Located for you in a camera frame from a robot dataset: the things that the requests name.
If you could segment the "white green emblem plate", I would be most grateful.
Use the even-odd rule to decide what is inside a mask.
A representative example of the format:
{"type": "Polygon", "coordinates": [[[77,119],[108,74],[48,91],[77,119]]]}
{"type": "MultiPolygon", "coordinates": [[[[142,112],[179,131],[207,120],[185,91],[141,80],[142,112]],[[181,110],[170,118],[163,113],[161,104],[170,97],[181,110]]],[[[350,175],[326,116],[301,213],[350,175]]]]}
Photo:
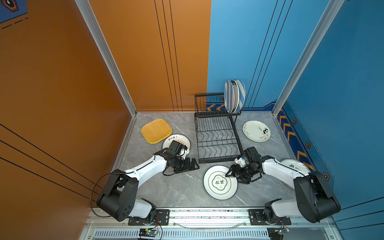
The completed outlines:
{"type": "Polygon", "coordinates": [[[206,192],[214,199],[224,201],[232,198],[238,190],[235,177],[227,177],[228,167],[217,165],[209,168],[203,178],[206,192]]]}

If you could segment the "orange sunburst round plate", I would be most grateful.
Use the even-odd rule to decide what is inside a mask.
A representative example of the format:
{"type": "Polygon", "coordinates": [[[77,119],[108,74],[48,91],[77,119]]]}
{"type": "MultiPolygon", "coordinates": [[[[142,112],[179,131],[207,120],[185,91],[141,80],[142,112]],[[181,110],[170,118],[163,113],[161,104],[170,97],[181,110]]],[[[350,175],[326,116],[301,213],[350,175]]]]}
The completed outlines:
{"type": "Polygon", "coordinates": [[[182,135],[182,134],[170,135],[168,138],[166,138],[163,141],[162,149],[169,148],[171,143],[172,143],[172,141],[176,141],[176,142],[181,143],[181,144],[183,144],[184,146],[187,147],[186,150],[182,150],[181,153],[180,153],[180,156],[185,159],[186,156],[189,154],[190,149],[191,149],[191,141],[190,141],[190,139],[187,136],[182,135]]]}

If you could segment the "black wire dish rack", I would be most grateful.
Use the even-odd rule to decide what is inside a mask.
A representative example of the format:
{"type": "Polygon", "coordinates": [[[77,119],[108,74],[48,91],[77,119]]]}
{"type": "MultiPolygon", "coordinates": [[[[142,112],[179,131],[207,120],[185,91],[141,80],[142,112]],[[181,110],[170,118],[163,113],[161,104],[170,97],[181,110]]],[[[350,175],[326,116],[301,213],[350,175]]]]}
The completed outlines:
{"type": "Polygon", "coordinates": [[[228,113],[223,93],[195,95],[195,129],[199,163],[233,161],[244,149],[236,128],[241,113],[228,113]]]}

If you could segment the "white plate red characters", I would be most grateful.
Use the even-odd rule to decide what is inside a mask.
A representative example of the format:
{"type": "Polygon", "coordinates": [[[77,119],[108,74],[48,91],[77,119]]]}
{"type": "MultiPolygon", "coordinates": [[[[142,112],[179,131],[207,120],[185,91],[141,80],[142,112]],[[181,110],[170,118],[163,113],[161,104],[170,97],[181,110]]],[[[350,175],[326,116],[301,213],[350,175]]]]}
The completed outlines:
{"type": "Polygon", "coordinates": [[[307,176],[311,170],[304,164],[295,159],[284,159],[278,164],[279,173],[276,178],[284,182],[291,189],[294,187],[294,179],[307,176]]]}

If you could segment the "blue striped plate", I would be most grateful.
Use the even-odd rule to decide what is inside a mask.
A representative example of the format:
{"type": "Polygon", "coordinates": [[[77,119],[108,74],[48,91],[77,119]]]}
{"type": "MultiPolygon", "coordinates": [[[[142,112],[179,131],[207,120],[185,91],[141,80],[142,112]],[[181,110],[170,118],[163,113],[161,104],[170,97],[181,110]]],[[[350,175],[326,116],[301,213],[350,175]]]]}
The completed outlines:
{"type": "Polygon", "coordinates": [[[225,108],[228,113],[232,113],[233,111],[233,100],[234,100],[234,89],[233,84],[230,80],[227,80],[225,83],[225,108]]]}
{"type": "Polygon", "coordinates": [[[241,109],[243,108],[244,103],[245,103],[246,88],[245,88],[245,84],[242,80],[236,80],[236,82],[238,84],[238,89],[239,89],[239,104],[237,107],[237,112],[240,112],[241,109]]]}

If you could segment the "green red rimmed plate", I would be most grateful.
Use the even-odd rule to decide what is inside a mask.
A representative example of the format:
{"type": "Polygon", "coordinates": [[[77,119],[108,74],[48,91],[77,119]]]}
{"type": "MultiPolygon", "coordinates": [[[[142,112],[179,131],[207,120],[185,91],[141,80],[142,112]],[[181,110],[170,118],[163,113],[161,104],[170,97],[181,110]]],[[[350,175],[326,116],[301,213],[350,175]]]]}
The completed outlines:
{"type": "Polygon", "coordinates": [[[231,83],[232,83],[233,89],[234,89],[234,104],[233,104],[232,113],[236,113],[237,107],[239,105],[239,100],[240,100],[240,98],[239,98],[239,86],[235,80],[231,80],[231,83]]]}

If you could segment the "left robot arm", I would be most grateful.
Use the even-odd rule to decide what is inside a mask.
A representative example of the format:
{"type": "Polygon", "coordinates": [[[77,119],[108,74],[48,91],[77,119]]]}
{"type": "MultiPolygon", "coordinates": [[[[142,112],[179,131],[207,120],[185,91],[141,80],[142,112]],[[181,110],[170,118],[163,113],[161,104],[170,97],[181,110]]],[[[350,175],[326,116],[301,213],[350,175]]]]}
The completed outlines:
{"type": "Polygon", "coordinates": [[[168,168],[173,172],[169,174],[180,174],[195,171],[200,168],[195,158],[188,158],[189,149],[187,146],[172,141],[168,148],[153,154],[143,164],[130,170],[114,170],[109,174],[105,186],[100,193],[96,205],[118,222],[127,218],[138,218],[145,224],[151,224],[156,217],[156,206],[148,200],[137,199],[139,187],[156,174],[164,176],[168,168]]]}

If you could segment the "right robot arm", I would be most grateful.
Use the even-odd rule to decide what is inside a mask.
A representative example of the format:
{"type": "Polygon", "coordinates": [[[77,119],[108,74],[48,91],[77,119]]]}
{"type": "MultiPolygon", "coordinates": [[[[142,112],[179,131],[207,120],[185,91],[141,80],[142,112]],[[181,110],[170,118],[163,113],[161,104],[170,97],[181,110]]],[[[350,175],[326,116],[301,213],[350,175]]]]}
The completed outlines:
{"type": "Polygon", "coordinates": [[[277,224],[283,217],[300,217],[316,223],[342,209],[323,174],[308,169],[297,170],[269,155],[263,157],[254,147],[239,155],[226,173],[226,177],[235,178],[242,184],[257,181],[255,175],[272,176],[295,191],[295,200],[276,199],[265,204],[263,217],[269,225],[277,224]]]}

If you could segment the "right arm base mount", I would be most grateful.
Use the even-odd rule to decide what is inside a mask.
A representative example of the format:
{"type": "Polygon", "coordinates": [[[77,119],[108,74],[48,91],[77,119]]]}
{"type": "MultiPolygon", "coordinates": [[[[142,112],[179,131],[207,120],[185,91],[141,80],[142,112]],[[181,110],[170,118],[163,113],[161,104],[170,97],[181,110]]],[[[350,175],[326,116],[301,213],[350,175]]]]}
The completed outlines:
{"type": "Polygon", "coordinates": [[[292,224],[289,217],[277,217],[265,209],[250,209],[248,214],[252,226],[290,226],[292,224]]]}

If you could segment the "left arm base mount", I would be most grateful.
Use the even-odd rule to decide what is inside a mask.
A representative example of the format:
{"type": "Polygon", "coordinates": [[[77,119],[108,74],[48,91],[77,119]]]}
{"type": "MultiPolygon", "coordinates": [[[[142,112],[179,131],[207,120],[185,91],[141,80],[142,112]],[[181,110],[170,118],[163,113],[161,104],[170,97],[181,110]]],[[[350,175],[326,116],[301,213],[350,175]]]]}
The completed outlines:
{"type": "Polygon", "coordinates": [[[129,218],[129,226],[155,226],[160,224],[161,226],[167,226],[170,219],[169,209],[156,209],[155,212],[145,218],[133,217],[129,218]]]}

